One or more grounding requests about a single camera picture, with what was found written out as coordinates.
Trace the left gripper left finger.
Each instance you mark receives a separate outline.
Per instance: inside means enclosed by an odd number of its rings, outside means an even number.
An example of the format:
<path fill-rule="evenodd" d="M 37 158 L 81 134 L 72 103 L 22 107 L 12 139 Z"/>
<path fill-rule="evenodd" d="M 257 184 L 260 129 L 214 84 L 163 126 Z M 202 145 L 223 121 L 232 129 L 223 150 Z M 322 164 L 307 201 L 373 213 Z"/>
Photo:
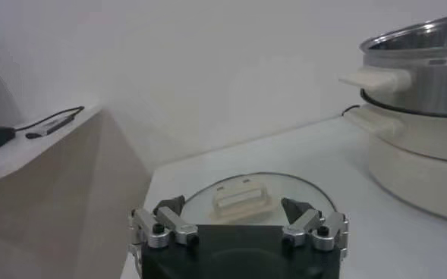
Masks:
<path fill-rule="evenodd" d="M 184 196 L 160 201 L 151 211 L 136 208 L 128 217 L 131 243 L 135 246 L 148 245 L 152 249 L 168 247 L 171 237 L 177 244 L 193 247 L 200 242 L 198 226 L 181 218 L 186 203 Z"/>

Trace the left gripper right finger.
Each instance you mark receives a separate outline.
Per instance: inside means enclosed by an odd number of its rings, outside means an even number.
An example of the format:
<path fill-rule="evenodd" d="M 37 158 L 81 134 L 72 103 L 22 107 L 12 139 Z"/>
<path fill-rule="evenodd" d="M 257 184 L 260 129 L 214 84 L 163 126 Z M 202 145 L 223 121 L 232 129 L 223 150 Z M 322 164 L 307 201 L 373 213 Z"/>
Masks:
<path fill-rule="evenodd" d="M 290 248 L 310 244 L 321 252 L 348 251 L 349 220 L 341 212 L 327 217 L 308 202 L 282 198 L 289 225 L 282 228 L 282 242 Z"/>

